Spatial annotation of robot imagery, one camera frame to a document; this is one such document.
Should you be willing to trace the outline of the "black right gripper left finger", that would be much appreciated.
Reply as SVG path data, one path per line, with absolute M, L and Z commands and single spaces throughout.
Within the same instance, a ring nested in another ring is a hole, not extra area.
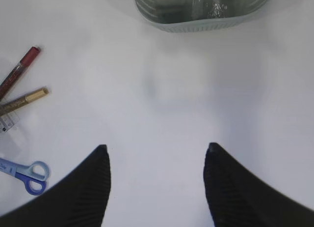
M 100 227 L 111 189 L 106 145 L 39 197 L 1 216 L 2 227 Z

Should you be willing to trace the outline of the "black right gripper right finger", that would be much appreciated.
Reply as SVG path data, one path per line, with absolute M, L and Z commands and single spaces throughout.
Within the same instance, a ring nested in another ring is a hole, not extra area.
M 218 143 L 206 152 L 203 178 L 216 227 L 312 227 L 313 210 L 256 177 Z

